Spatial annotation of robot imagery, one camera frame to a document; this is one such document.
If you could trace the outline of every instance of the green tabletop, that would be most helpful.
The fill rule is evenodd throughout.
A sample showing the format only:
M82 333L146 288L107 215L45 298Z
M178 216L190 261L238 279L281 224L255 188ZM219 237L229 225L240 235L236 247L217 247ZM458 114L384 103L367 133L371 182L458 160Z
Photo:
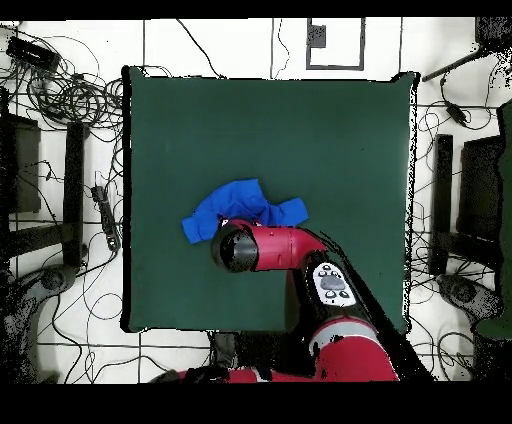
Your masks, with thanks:
M394 82L131 77L130 329L285 329L285 272L229 274L181 220L230 181L300 197L397 328L402 316L410 95Z

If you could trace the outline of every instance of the blue towel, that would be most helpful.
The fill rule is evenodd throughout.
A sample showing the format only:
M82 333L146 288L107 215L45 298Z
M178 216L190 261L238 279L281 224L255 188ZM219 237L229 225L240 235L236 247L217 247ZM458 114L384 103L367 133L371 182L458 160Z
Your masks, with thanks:
M211 240L223 218L250 218L262 225L295 227L308 219L304 202L295 198L271 205L263 196L257 179L233 181L219 187L204 199L193 215L182 221L191 244Z

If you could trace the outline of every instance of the floor tile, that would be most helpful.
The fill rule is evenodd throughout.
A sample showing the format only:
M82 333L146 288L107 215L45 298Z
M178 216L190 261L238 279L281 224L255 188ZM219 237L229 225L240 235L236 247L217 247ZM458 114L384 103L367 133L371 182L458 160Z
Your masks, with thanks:
M475 43L475 18L404 18L402 40L403 71L420 72L423 76L472 53ZM498 66L491 78L489 106L501 106L512 98L510 77L504 73L508 65ZM459 105L484 105L491 70L497 57L469 62L449 73L444 86L446 98ZM418 103L442 100L440 77L420 83Z
M69 374L67 384L134 384L137 383L138 349L82 347L82 355ZM58 371L59 383L79 358L79 349L72 346L38 346L38 365L41 375Z
M228 78L269 77L271 19L182 22L208 54L217 73ZM175 19L147 20L145 25L146 65L164 66L173 76L215 76L206 57Z
M174 329L152 329L145 331L142 333L142 344L145 346L210 346L205 331L180 331Z
M158 349L143 348L142 354L150 357L166 370L185 371L208 365L208 349ZM143 359L141 382L147 383L164 371L148 359Z
M307 18L275 18L274 31L274 75L279 79L359 79L389 81L398 73L400 51L400 18L366 18L366 40L364 71L306 70ZM335 26L342 26L343 19ZM326 47L329 43L327 26Z

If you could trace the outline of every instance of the black stand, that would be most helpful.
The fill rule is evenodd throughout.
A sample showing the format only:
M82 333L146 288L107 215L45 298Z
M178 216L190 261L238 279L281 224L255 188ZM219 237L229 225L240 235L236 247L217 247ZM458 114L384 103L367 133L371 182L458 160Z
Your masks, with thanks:
M82 245L83 149L88 129L69 123L66 136L63 223L11 232L9 210L18 178L16 119L8 112L6 90L0 93L0 381L34 383L32 319L49 297L69 289L80 269ZM9 271L12 257L62 244L63 264L46 267L15 281Z

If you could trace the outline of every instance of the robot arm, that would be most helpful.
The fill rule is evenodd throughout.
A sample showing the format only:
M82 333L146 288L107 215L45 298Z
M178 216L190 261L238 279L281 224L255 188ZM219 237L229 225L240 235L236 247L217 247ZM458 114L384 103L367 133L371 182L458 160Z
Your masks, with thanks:
M232 383L433 381L341 249L336 253L342 260L336 263L328 257L326 244L330 243L304 229L264 227L244 219L222 220L212 240L215 263L229 272L288 270L300 304L296 333L308 344L315 361L312 378L210 368L189 370L177 374L176 379Z
M334 251L341 261L332 261L329 251ZM434 380L345 253L331 240L302 228L265 227L244 219L222 220L212 241L212 255L229 272L290 270L300 303L301 333L309 340L310 351L315 343L320 350L313 349L314 355L323 352L322 348L330 355L351 345L366 369L372 363L364 363L370 357L367 352L375 352L389 358L387 361L400 380ZM325 334L338 342L322 341Z

